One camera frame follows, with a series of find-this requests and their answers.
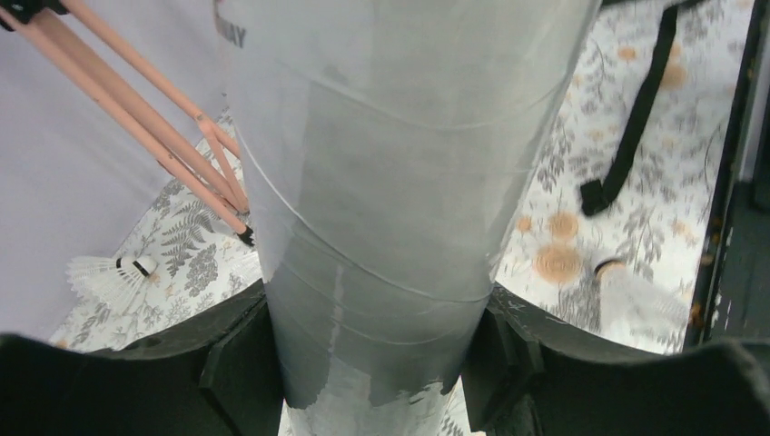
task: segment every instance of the floral tablecloth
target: floral tablecloth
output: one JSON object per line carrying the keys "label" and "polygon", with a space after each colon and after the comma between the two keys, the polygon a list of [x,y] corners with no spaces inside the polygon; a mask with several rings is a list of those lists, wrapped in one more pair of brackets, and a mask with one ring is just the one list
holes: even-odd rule
{"label": "floral tablecloth", "polygon": [[[608,213],[587,219],[578,186],[611,163],[669,3],[614,6],[597,19],[498,275],[512,292],[581,329],[661,353],[681,349],[687,319],[666,335],[633,323],[602,331],[600,295],[586,259],[597,248],[615,251],[637,274],[690,302],[752,0],[709,0],[681,15],[627,187]],[[232,132],[228,114],[221,123]],[[170,183],[118,251],[160,262],[150,291],[125,314],[81,300],[51,341],[78,351],[121,348],[244,289],[247,280],[234,265],[253,259],[258,268],[258,261],[230,234],[191,193]],[[470,434],[461,386],[440,434]]]}

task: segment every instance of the floral pattern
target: floral pattern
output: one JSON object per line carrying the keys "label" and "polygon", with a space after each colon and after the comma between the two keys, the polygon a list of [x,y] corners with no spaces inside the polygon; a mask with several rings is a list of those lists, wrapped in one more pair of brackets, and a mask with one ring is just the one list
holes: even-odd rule
{"label": "floral pattern", "polygon": [[[624,191],[609,211],[588,219],[579,211],[578,186],[601,177],[612,161],[669,3],[613,6],[597,19],[498,272],[509,290],[561,319],[660,353],[681,349],[687,320],[680,331],[657,336],[644,326],[602,332],[601,295],[587,259],[596,249],[615,251],[635,273],[683,302],[692,299],[752,0],[709,0],[681,15]],[[232,133],[227,113],[220,122]],[[211,158],[205,142],[199,149]],[[52,343],[78,351],[120,349],[244,289],[248,274],[239,269],[257,261],[177,182],[163,189],[117,254],[139,253],[161,265],[150,291],[138,295],[126,314],[81,299]],[[291,434],[285,418],[281,436]],[[440,435],[468,434],[460,383]]]}

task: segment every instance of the white cylindrical tube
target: white cylindrical tube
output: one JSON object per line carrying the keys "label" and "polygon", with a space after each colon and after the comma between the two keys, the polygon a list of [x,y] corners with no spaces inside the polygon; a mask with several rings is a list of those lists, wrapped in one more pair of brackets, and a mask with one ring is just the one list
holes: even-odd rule
{"label": "white cylindrical tube", "polygon": [[436,434],[600,1],[216,4],[295,434]]}

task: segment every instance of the black band on shuttlecock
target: black band on shuttlecock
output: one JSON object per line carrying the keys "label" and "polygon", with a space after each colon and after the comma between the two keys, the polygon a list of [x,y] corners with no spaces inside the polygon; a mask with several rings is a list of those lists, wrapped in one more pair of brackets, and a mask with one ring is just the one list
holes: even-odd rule
{"label": "black band on shuttlecock", "polygon": [[132,265],[135,266],[136,269],[139,270],[139,273],[142,273],[144,277],[150,277],[150,273],[144,269],[141,263],[139,263],[138,261],[133,261]]}
{"label": "black band on shuttlecock", "polygon": [[623,263],[623,261],[621,261],[620,259],[615,258],[615,257],[613,257],[611,259],[607,259],[607,260],[603,261],[602,263],[600,263],[599,265],[597,265],[596,268],[594,268],[594,275],[598,275],[602,268],[604,268],[605,266],[607,266],[607,265],[609,265],[611,263]]}
{"label": "black band on shuttlecock", "polygon": [[254,235],[254,230],[252,230],[252,228],[247,225],[245,232],[238,233],[238,239],[240,239],[242,243],[245,243],[246,245],[253,247],[254,246],[254,240],[252,238],[253,235]]}

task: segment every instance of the black strap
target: black strap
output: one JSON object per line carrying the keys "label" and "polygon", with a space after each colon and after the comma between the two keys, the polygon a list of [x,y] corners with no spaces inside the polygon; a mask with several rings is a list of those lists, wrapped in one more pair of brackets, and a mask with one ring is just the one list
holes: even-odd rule
{"label": "black strap", "polygon": [[[626,130],[617,146],[615,160],[609,167],[603,182],[596,179],[580,186],[583,213],[586,216],[593,216],[607,209],[620,194],[623,184],[626,183],[628,173],[634,165],[634,156],[637,154],[639,140],[642,138],[645,127],[647,127],[647,120],[655,102],[657,90],[660,88],[661,80],[663,80],[663,73],[666,70],[671,46],[674,44],[674,37],[676,36],[676,19],[679,11],[685,11],[702,2],[703,0],[685,0],[669,6],[663,12],[655,49],[652,53],[652,62],[645,81],[639,87],[634,106],[631,108]],[[617,0],[605,1],[603,6],[617,3],[622,2]]]}

